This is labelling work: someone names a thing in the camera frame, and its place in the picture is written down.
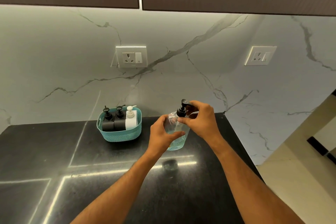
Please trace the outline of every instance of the blue plastic basket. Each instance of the blue plastic basket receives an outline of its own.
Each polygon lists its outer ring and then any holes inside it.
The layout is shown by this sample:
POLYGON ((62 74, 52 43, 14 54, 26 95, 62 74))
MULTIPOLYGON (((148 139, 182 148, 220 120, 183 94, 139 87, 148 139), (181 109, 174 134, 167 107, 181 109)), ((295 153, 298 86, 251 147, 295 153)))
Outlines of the blue plastic basket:
MULTIPOLYGON (((109 112, 115 112, 116 108, 111 108, 109 112)), ((115 132, 104 132, 102 130, 102 121, 104 120, 105 113, 102 112, 97 120, 97 128, 103 135, 104 139, 108 142, 123 142, 130 141, 137 138, 141 133, 141 122, 142 114, 139 108, 133 107, 133 110, 136 110, 136 118, 138 119, 138 125, 135 128, 124 130, 124 131, 115 131, 115 132)))

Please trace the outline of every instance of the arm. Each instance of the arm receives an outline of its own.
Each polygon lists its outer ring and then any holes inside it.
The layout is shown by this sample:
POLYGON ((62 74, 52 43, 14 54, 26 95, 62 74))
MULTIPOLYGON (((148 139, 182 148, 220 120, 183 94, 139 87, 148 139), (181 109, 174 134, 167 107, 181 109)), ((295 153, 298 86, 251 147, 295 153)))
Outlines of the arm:
POLYGON ((202 137, 216 154, 224 169, 233 197, 246 224, 304 223, 259 177, 245 164, 221 136, 213 108, 199 101, 187 112, 190 118, 179 118, 202 137))
POLYGON ((124 222, 150 169, 170 143, 184 135, 182 131, 167 134, 163 128, 166 117, 167 115, 161 116, 150 127, 149 144, 145 154, 119 180, 88 205, 71 224, 124 222))

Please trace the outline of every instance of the white marble wall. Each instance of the white marble wall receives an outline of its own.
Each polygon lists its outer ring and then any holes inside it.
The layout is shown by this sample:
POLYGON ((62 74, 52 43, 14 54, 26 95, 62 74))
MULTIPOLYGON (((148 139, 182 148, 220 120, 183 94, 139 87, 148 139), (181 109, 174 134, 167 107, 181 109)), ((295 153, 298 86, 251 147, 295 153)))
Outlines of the white marble wall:
POLYGON ((226 111, 261 164, 336 88, 335 39, 329 17, 3 5, 0 132, 197 99, 226 111), (148 68, 118 68, 119 45, 147 46, 148 68), (244 66, 251 46, 278 48, 269 65, 244 66))

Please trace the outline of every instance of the clear plastic bottle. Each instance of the clear plastic bottle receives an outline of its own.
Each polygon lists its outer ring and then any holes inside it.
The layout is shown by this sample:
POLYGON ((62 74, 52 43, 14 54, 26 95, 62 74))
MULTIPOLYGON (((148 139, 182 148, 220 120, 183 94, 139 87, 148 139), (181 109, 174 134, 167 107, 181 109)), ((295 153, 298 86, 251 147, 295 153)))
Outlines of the clear plastic bottle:
POLYGON ((175 139, 167 149, 168 151, 174 151, 181 149, 184 146, 184 142, 187 139, 190 128, 177 121, 179 117, 185 117, 187 114, 186 106, 193 106, 187 100, 182 99, 181 107, 177 109, 176 112, 172 112, 168 115, 168 118, 165 120, 164 128, 168 134, 172 134, 176 131, 184 131, 185 135, 175 139))

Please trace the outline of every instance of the granite countertop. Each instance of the granite countertop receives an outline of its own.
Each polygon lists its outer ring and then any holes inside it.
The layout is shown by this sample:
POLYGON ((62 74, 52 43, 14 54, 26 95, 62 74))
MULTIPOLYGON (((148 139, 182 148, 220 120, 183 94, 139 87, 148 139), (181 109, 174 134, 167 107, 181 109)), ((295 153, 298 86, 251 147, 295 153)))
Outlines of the granite countertop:
MULTIPOLYGON (((0 135, 0 223, 69 223, 145 152, 141 135, 109 143, 95 121, 27 124, 0 135)), ((220 132, 260 177, 230 123, 216 114, 220 132)), ((185 145, 167 151, 149 172, 125 223, 244 223, 221 164, 190 131, 185 145)))

